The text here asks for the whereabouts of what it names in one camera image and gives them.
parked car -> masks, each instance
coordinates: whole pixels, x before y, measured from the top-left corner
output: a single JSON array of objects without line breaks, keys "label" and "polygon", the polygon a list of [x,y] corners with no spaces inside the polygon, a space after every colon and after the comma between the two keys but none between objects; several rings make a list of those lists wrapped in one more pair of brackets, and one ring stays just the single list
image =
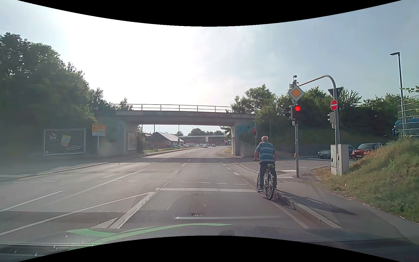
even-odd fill
[{"label": "parked car", "polygon": [[353,159],[363,158],[365,155],[383,146],[382,143],[364,143],[352,152]]},{"label": "parked car", "polygon": [[[349,158],[352,158],[352,153],[355,150],[355,147],[353,147],[352,145],[348,145],[349,146]],[[324,149],[321,150],[320,152],[318,152],[318,157],[319,158],[330,158],[330,149]]]}]

utility box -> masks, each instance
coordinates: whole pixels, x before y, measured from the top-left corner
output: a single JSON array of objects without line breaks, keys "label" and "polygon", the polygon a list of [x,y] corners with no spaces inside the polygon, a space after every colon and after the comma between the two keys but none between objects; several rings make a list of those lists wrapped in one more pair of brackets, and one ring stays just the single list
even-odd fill
[{"label": "utility box", "polygon": [[343,175],[350,171],[349,165],[349,146],[336,145],[330,146],[330,172],[334,175]]}]

striped shirt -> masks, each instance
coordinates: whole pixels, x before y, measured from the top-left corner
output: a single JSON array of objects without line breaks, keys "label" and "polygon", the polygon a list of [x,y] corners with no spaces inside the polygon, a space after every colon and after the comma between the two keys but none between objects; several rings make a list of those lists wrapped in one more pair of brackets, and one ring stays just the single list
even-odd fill
[{"label": "striped shirt", "polygon": [[260,162],[274,162],[274,146],[268,142],[261,142],[256,151],[260,155]]}]

elderly man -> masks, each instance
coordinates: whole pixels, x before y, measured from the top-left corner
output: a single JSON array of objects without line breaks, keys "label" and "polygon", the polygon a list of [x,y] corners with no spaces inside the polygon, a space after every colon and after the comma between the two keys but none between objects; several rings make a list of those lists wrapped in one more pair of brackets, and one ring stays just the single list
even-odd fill
[{"label": "elderly man", "polygon": [[[253,161],[257,161],[258,156],[260,157],[260,188],[258,188],[258,192],[263,190],[263,183],[265,182],[265,173],[266,169],[268,167],[268,164],[275,165],[276,163],[276,154],[274,150],[274,146],[268,142],[268,137],[264,136],[261,138],[261,143],[258,145],[258,147],[255,149],[255,157],[253,158]],[[271,174],[274,177],[273,185],[274,188],[276,188],[277,184],[277,176],[276,176],[276,170],[275,168],[271,169]]]}]

lamp post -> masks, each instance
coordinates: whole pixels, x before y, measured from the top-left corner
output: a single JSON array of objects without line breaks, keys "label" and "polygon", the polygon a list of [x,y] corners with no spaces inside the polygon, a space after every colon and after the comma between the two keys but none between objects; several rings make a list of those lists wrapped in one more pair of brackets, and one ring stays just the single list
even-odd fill
[{"label": "lamp post", "polygon": [[400,52],[395,52],[390,54],[391,56],[395,56],[397,55],[397,57],[399,57],[399,76],[400,76],[400,110],[402,111],[402,129],[403,129],[403,134],[405,134],[405,129],[406,129],[406,118],[405,118],[405,112],[404,112],[404,90],[402,87],[402,67],[400,65]]}]

